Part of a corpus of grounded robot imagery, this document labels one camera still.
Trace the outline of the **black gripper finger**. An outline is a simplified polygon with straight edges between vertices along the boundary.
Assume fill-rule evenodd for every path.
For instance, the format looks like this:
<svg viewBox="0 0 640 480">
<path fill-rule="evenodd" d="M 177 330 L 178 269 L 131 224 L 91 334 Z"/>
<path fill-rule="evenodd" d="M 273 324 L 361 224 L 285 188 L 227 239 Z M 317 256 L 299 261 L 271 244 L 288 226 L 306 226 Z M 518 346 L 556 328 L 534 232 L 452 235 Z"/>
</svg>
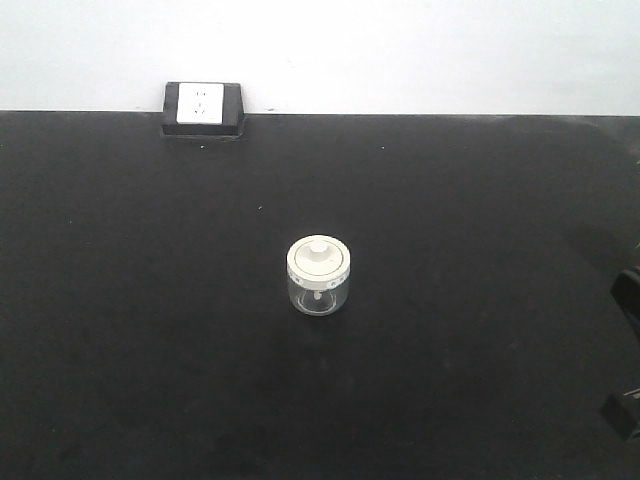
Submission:
<svg viewBox="0 0 640 480">
<path fill-rule="evenodd" d="M 623 394 L 609 394 L 600 413 L 624 441 L 639 439 L 638 388 Z"/>
<path fill-rule="evenodd" d="M 611 287 L 611 295 L 631 325 L 639 324 L 639 268 L 622 271 Z"/>
</svg>

